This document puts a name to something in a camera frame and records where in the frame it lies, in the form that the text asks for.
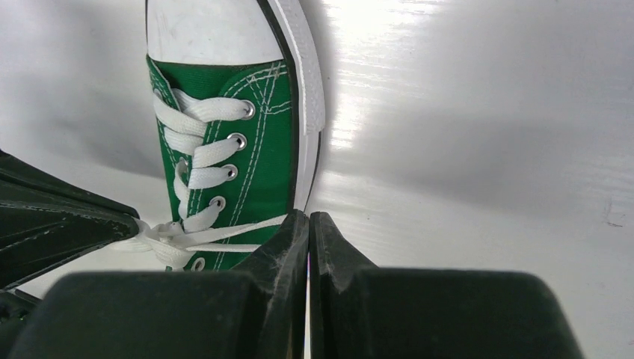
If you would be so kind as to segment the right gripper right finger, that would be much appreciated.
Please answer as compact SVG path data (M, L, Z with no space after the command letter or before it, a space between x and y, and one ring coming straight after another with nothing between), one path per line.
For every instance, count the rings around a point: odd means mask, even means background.
M313 358L581 358L550 288L507 271L381 268L310 216Z

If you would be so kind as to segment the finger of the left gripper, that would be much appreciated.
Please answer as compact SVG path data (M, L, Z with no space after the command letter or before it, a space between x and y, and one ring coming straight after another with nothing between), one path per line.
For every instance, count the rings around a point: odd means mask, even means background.
M1 152L1 289L139 233L130 206Z

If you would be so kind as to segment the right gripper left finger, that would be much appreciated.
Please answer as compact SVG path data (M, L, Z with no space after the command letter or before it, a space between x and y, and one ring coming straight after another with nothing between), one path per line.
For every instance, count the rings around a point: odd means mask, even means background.
M300 358L308 219L289 214L219 272L61 278L7 344L9 358Z

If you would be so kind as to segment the white shoelace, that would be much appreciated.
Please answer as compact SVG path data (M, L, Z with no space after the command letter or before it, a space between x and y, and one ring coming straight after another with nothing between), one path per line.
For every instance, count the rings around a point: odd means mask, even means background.
M258 244L227 244L225 239L280 225L285 215L252 224L215 228L213 224L227 204L222 196L213 197L202 211L188 214L193 190L214 188L238 176L238 168L226 164L225 160L247 146L246 137L239 133L205 144L203 136L208 124L249 120L255 115L254 104L227 97L198 100L181 90L168 89L164 93L154 91L153 108L168 149L183 154L173 170L173 189L181 219L154 227L139 220L138 235L115 242L110 249L130 253L151 251L160 263L173 271L202 271L205 261L195 257L199 252L254 252Z

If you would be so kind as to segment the green canvas sneaker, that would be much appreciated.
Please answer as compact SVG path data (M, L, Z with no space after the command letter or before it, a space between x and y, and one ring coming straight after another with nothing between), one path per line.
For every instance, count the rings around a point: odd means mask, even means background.
M252 102L249 120L214 121L205 144L234 133L247 146L225 160L238 176L206 190L193 190L188 214L216 196L227 200L215 228L265 221L304 210L313 187L324 91L316 46L299 1L148 1L147 67L154 91L181 90L198 99L227 97ZM180 221L173 170L183 156L169 150L156 119L172 219ZM227 244L264 245L280 225L225 239ZM248 253L199 252L203 270L223 271Z

